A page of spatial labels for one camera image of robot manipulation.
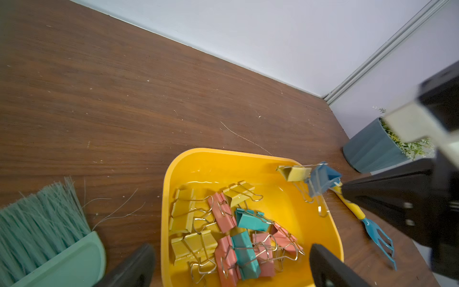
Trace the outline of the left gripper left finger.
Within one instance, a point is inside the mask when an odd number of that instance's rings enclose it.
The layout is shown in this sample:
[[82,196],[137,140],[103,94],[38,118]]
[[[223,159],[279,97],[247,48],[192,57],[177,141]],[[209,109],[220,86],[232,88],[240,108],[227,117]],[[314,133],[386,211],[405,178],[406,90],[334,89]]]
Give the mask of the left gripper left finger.
[[145,243],[105,275],[95,287],[149,287],[155,270],[156,255]]

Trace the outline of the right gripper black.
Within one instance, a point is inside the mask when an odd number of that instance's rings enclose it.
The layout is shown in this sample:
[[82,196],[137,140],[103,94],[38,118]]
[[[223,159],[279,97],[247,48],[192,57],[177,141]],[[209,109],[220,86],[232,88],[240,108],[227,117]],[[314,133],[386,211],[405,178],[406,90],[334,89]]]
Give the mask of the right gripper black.
[[[440,119],[459,114],[458,63],[423,81],[414,100]],[[421,159],[350,181],[341,191],[346,200],[431,247],[435,273],[459,278],[459,167],[439,150],[435,160]]]

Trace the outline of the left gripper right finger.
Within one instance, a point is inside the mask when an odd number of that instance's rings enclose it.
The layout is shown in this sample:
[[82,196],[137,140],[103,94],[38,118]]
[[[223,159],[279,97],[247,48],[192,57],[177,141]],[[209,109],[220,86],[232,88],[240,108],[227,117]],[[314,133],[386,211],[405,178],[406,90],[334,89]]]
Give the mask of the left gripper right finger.
[[316,287],[369,287],[369,284],[320,244],[312,244],[310,268]]

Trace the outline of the blue binder clip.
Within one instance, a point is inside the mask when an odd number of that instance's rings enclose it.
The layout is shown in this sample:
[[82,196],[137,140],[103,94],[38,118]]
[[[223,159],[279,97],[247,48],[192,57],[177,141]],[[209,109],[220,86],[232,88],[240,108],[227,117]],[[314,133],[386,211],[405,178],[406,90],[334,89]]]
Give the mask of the blue binder clip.
[[319,216],[325,218],[329,214],[323,194],[341,182],[342,174],[329,167],[326,162],[318,164],[305,180],[308,187],[308,195],[317,202]]

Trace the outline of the yellow plastic storage box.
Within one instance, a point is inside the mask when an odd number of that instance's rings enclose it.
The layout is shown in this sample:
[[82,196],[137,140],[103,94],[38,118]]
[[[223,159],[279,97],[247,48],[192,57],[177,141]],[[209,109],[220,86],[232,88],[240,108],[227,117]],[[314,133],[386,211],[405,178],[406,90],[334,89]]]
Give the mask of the yellow plastic storage box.
[[338,259],[344,258],[341,238],[329,212],[322,218],[317,202],[306,203],[300,192],[276,171],[278,166],[301,165],[291,159],[196,148],[186,151],[170,164],[164,179],[161,225],[161,273],[167,287],[221,287],[218,269],[203,283],[194,284],[187,269],[171,263],[170,240],[187,234],[169,234],[169,219],[177,190],[194,189],[197,198],[210,198],[224,188],[246,181],[264,198],[247,200],[231,208],[263,212],[274,224],[266,232],[234,227],[222,233],[211,213],[194,221],[192,233],[211,231],[217,242],[226,236],[248,232],[261,268],[257,279],[239,280],[237,287],[311,287],[312,244],[327,248]]

